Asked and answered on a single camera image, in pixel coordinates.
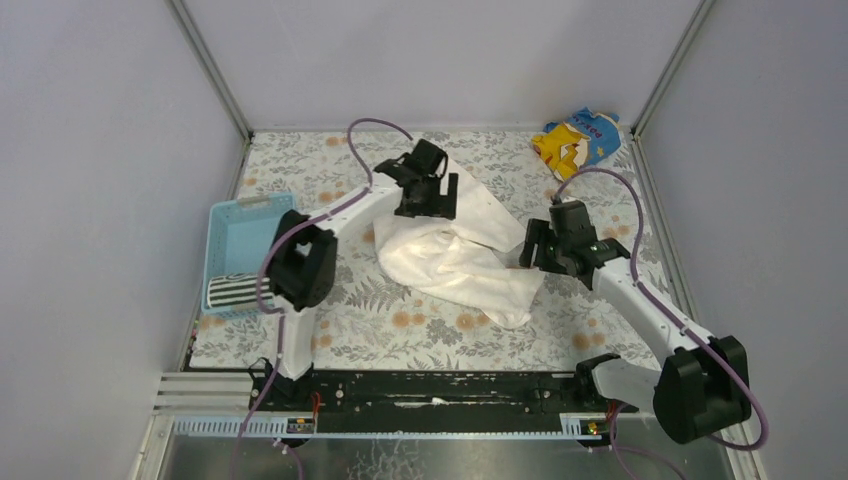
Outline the green white striped towel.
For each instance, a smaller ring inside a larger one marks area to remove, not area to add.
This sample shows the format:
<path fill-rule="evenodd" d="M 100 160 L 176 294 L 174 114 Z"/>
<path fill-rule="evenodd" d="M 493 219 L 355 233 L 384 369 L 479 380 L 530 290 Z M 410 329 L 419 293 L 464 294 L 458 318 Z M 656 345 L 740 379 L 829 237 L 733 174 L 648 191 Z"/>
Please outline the green white striped towel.
<path fill-rule="evenodd" d="M 212 277 L 206 286 L 206 305 L 212 309 L 235 307 L 271 300 L 270 280 L 257 281 L 252 273 L 237 273 Z"/>

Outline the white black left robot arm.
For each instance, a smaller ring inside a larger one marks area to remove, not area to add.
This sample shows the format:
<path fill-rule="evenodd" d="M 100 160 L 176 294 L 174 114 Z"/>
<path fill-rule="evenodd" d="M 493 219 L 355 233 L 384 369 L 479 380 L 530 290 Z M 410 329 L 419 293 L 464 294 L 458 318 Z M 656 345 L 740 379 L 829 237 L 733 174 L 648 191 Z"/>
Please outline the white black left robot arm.
<path fill-rule="evenodd" d="M 375 167 L 370 181 L 311 213 L 285 213 L 260 277 L 281 315 L 273 370 L 297 380 L 313 364 L 311 338 L 317 307 L 333 288 L 340 241 L 373 220 L 389 216 L 456 218 L 459 175 L 448 154 L 427 140 Z"/>

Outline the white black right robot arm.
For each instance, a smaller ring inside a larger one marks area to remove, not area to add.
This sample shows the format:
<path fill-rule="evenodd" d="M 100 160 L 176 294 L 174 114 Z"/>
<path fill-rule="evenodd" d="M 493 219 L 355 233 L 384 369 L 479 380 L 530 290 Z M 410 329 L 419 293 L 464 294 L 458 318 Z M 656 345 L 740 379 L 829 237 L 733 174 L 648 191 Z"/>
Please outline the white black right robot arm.
<path fill-rule="evenodd" d="M 578 279 L 612 305 L 659 363 L 652 369 L 608 353 L 577 364 L 579 394 L 615 400 L 655 416 L 678 444 L 713 436 L 749 420 L 747 352 L 733 336 L 718 338 L 638 278 L 633 252 L 601 239 L 580 201 L 554 202 L 549 217 L 527 224 L 519 263 Z"/>

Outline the white fluffy towel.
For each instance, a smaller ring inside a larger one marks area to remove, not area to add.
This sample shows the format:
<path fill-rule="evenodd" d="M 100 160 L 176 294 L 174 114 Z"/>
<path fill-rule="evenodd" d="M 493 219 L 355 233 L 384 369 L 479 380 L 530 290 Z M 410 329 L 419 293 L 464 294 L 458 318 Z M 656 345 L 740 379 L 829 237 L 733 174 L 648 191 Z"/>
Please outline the white fluffy towel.
<path fill-rule="evenodd" d="M 518 266 L 526 227 L 465 169 L 449 171 L 459 179 L 456 218 L 375 219 L 378 263 L 401 285 L 478 308 L 500 327 L 521 327 L 544 280 L 543 272 Z"/>

